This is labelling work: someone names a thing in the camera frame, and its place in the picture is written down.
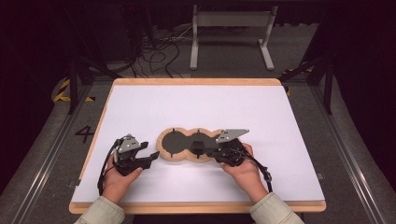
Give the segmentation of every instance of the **table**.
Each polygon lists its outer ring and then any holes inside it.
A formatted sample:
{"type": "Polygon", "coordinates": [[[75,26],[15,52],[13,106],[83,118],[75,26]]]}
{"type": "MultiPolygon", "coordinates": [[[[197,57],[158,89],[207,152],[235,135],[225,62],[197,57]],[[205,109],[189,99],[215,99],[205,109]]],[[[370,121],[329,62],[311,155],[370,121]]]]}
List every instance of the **table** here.
{"type": "MultiPolygon", "coordinates": [[[[122,78],[113,83],[69,210],[81,214],[98,197],[96,183],[114,140],[127,133],[156,151],[170,127],[247,128],[243,142],[268,166],[274,192],[295,212],[320,212],[326,202],[287,95],[273,78],[122,78]]],[[[248,196],[215,162],[161,158],[121,202],[130,214],[248,213],[248,196]]]]}

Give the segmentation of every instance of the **white metal stand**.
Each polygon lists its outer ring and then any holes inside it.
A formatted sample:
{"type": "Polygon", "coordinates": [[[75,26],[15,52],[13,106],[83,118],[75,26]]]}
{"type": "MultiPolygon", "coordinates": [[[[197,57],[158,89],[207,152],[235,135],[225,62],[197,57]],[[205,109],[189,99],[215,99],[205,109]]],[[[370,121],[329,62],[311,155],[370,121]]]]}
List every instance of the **white metal stand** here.
{"type": "Polygon", "coordinates": [[[267,69],[274,70],[274,64],[268,52],[267,44],[274,24],[276,11],[277,7],[272,7],[271,11],[253,12],[198,11],[195,5],[192,13],[190,69],[196,70],[198,68],[198,26],[254,26],[266,27],[265,37],[264,39],[259,39],[259,44],[267,69]]]}

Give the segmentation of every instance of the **gray sleeve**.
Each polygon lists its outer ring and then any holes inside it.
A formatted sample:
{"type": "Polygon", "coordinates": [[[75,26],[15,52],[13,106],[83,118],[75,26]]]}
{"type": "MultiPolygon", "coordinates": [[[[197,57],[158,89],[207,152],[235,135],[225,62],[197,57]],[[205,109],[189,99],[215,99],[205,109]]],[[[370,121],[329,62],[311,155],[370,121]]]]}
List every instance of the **gray sleeve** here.
{"type": "Polygon", "coordinates": [[[301,224],[301,219],[276,194],[269,193],[250,208],[256,224],[301,224]]]}
{"type": "Polygon", "coordinates": [[[100,196],[75,224],[117,224],[125,218],[122,208],[100,196]]]}

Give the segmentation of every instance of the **human hand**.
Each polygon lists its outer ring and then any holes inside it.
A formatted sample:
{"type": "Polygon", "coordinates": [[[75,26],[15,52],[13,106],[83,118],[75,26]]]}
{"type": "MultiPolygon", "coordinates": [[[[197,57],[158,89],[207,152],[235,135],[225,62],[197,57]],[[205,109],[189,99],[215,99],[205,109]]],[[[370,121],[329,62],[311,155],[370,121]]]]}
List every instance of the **human hand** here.
{"type": "MultiPolygon", "coordinates": [[[[253,149],[251,145],[243,143],[247,152],[253,157],[253,149]]],[[[221,164],[221,168],[233,177],[238,187],[243,190],[253,203],[257,203],[268,191],[265,189],[260,179],[259,168],[256,164],[245,159],[239,166],[230,166],[226,163],[221,164]]]]}
{"type": "Polygon", "coordinates": [[[114,156],[110,155],[107,161],[105,186],[102,196],[106,197],[113,203],[118,203],[129,189],[129,186],[142,173],[142,168],[137,168],[130,174],[121,175],[113,165],[114,156]]]}

